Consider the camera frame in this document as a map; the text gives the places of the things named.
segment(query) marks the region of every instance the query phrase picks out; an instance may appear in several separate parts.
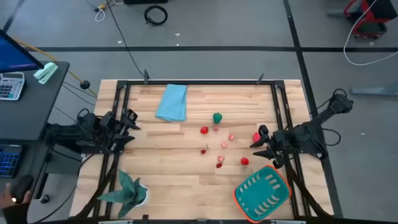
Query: potted plant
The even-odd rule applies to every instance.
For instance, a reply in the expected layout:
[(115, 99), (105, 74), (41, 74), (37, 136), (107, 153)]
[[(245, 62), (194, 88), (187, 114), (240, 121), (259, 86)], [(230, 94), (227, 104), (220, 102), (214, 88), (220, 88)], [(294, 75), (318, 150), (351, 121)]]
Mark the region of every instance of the potted plant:
[(123, 218), (132, 208), (143, 206), (148, 201), (149, 189), (140, 184), (139, 180), (140, 178), (137, 178), (133, 181), (127, 173), (119, 170), (119, 183), (122, 186), (122, 190), (101, 195), (97, 199), (112, 203), (122, 203), (123, 206), (119, 211), (118, 218)]

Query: white pot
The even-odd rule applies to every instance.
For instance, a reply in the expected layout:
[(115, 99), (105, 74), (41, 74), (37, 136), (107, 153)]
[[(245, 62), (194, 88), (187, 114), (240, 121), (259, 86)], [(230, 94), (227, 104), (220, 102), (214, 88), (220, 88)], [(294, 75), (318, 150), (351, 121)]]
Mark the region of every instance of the white pot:
[(141, 187), (147, 189), (147, 196), (145, 197), (145, 199), (144, 199), (141, 203), (139, 203), (138, 205), (136, 205), (136, 207), (144, 206), (145, 203), (149, 201), (149, 188), (148, 188), (147, 186), (143, 185), (143, 184), (140, 184), (140, 185), (141, 185)]

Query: calculator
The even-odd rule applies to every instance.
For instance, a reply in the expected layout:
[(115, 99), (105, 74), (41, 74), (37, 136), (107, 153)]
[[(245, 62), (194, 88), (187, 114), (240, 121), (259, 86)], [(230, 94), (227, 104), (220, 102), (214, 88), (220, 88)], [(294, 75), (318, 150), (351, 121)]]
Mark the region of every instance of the calculator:
[(22, 72), (0, 74), (0, 100), (18, 100), (24, 84)]

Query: wooden table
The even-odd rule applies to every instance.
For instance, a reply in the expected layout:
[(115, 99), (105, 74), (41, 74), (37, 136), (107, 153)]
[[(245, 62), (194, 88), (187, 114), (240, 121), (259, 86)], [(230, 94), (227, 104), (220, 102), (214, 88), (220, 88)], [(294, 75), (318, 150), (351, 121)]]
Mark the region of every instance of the wooden table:
[[(294, 125), (308, 121), (300, 80), (284, 81)], [(116, 83), (117, 80), (101, 82), (95, 106), (97, 115), (111, 111)], [(232, 191), (253, 172), (272, 164), (252, 155), (264, 148), (249, 148), (252, 135), (261, 124), (267, 125), (270, 133), (277, 129), (270, 86), (189, 85), (187, 120), (181, 123), (167, 123), (155, 117), (164, 90), (164, 85), (140, 85), (130, 91), (128, 108), (138, 114), (137, 125), (141, 130), (130, 130), (136, 139), (126, 145), (119, 168), (133, 179), (140, 177), (141, 183), (150, 189), (150, 198), (145, 206), (133, 208), (125, 218), (141, 219), (148, 214), (150, 219), (168, 220), (244, 219), (233, 202)], [(213, 131), (212, 115), (216, 112), (220, 112), (223, 119), (219, 130)], [(207, 135), (200, 134), (202, 126), (210, 128)], [(235, 135), (233, 141), (228, 140), (229, 133)], [(228, 143), (228, 148), (221, 148), (222, 141)], [(200, 150), (206, 149), (206, 145), (209, 150), (201, 155)], [(224, 155), (225, 161), (217, 169), (219, 155)], [(249, 159), (247, 167), (240, 165), (242, 157)], [(308, 190), (327, 212), (333, 213), (321, 162), (309, 155), (300, 155), (300, 159)], [(96, 190), (102, 160), (103, 155), (95, 155), (82, 167), (70, 215), (77, 214)], [(304, 215), (300, 192), (295, 189), (300, 214)], [(121, 204), (113, 205), (111, 218), (117, 217), (120, 208)], [(290, 200), (267, 218), (293, 218)]]

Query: gray floor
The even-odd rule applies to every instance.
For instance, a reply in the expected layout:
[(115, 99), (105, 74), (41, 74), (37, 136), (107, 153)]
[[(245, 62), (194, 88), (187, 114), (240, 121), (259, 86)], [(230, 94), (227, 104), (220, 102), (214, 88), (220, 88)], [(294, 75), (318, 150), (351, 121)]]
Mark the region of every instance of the gray floor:
[[(351, 24), (326, 16), (332, 0), (290, 0), (302, 47), (342, 47)], [(93, 4), (100, 0), (91, 0)], [(392, 0), (398, 7), (398, 0)], [(14, 10), (15, 0), (0, 1), (0, 27)], [(282, 0), (170, 0), (165, 5), (169, 20), (162, 27), (145, 25), (146, 6), (115, 6), (113, 11), (129, 46), (277, 46), (292, 47), (293, 41)], [(118, 47), (121, 36), (109, 10), (97, 23), (95, 13), (84, 0), (26, 1), (8, 34), (38, 47)], [(377, 41), (353, 40), (349, 47), (398, 47), (398, 19)], [(140, 78), (127, 52), (52, 52), (71, 63), (70, 69), (91, 82), (98, 91), (104, 78)], [(138, 66), (151, 78), (264, 78), (302, 79), (295, 52), (201, 51), (132, 52)], [(43, 55), (33, 53), (39, 59)], [(368, 62), (386, 56), (382, 53), (350, 53), (355, 62)], [(342, 53), (304, 53), (308, 75), (317, 105), (328, 99), (335, 88), (382, 86), (393, 82), (398, 56), (367, 67), (349, 64)], [(67, 82), (78, 84), (71, 76)], [(329, 147), (338, 195), (347, 218), (398, 221), (398, 196), (394, 175), (398, 165), (394, 142), (398, 112), (394, 97), (358, 97), (350, 114), (336, 116), (325, 127), (339, 131), (340, 145)], [(93, 106), (62, 89), (56, 105), (75, 117), (82, 108)], [(72, 121), (53, 110), (51, 123)], [(326, 133), (326, 141), (335, 137)], [(63, 186), (50, 207), (65, 198), (76, 179), (52, 177), (46, 190)], [(34, 221), (47, 214), (49, 205), (35, 203)], [(68, 204), (54, 219), (68, 216)]]

